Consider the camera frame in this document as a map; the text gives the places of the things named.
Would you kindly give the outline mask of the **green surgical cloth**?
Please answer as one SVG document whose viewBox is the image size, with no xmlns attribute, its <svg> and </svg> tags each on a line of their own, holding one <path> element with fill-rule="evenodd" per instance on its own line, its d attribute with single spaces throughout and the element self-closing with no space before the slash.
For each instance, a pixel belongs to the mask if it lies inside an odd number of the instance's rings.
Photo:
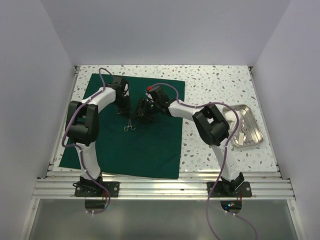
<svg viewBox="0 0 320 240">
<path fill-rule="evenodd" d="M 185 98 L 185 82 L 143 77 L 124 77 L 129 82 L 132 112 L 140 98 L 146 97 L 147 87 L 166 83 L 175 87 L 179 99 Z M 95 93 L 102 82 L 99 74 L 92 73 L 83 98 Z M 148 178 L 177 179 L 182 145 L 183 119 L 154 116 L 151 123 L 132 120 L 135 130 L 124 131 L 128 118 L 117 114 L 117 107 L 110 104 L 99 114 L 99 134 L 96 140 L 97 161 L 102 172 Z M 81 169 L 75 147 L 64 149 L 59 167 Z"/>
</svg>

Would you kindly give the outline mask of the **white gauze strip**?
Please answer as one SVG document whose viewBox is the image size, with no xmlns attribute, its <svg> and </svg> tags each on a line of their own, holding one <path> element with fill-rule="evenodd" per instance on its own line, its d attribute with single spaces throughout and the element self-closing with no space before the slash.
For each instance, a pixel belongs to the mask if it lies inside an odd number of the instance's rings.
<svg viewBox="0 0 320 240">
<path fill-rule="evenodd" d="M 240 132 L 238 134 L 238 145 L 243 146 L 244 145 L 244 140 L 245 140 L 245 134 L 243 132 Z"/>
</svg>

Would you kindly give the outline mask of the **steel instrument tray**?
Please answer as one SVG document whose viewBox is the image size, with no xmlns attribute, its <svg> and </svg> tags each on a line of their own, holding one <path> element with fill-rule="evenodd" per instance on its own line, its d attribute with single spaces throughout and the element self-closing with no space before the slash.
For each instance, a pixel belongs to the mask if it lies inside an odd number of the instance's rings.
<svg viewBox="0 0 320 240">
<path fill-rule="evenodd" d="M 233 105 L 232 108 L 239 117 L 237 132 L 230 141 L 232 145 L 236 148 L 248 148 L 261 144 L 264 137 L 251 108 L 247 104 Z"/>
</svg>

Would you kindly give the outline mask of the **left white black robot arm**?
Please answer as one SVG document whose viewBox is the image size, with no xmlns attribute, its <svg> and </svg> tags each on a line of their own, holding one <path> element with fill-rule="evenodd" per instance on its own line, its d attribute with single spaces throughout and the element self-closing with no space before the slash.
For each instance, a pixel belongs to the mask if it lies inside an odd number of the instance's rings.
<svg viewBox="0 0 320 240">
<path fill-rule="evenodd" d="M 111 83 L 103 83 L 94 94 L 68 105 L 66 125 L 61 145 L 77 151 L 81 175 L 75 184 L 80 191 L 99 196 L 107 192 L 96 154 L 96 140 L 100 131 L 99 113 L 109 105 L 117 107 L 117 113 L 130 118 L 130 84 L 116 76 Z"/>
</svg>

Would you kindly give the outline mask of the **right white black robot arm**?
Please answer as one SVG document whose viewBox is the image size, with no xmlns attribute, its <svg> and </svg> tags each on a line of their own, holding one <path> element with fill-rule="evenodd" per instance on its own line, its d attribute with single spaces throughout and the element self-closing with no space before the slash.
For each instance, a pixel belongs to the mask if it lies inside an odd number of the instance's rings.
<svg viewBox="0 0 320 240">
<path fill-rule="evenodd" d="M 228 154 L 228 145 L 237 132 L 240 117 L 237 112 L 223 102 L 209 102 L 203 105 L 190 105 L 179 99 L 179 92 L 167 83 L 156 83 L 145 91 L 146 97 L 140 98 L 133 114 L 133 119 L 141 123 L 151 123 L 154 115 L 162 114 L 168 117 L 192 121 L 202 141 L 214 152 L 220 167 L 216 184 L 227 196 L 235 196 L 245 179 L 236 167 L 235 159 Z M 235 116 L 233 128 L 217 108 L 228 108 Z"/>
</svg>

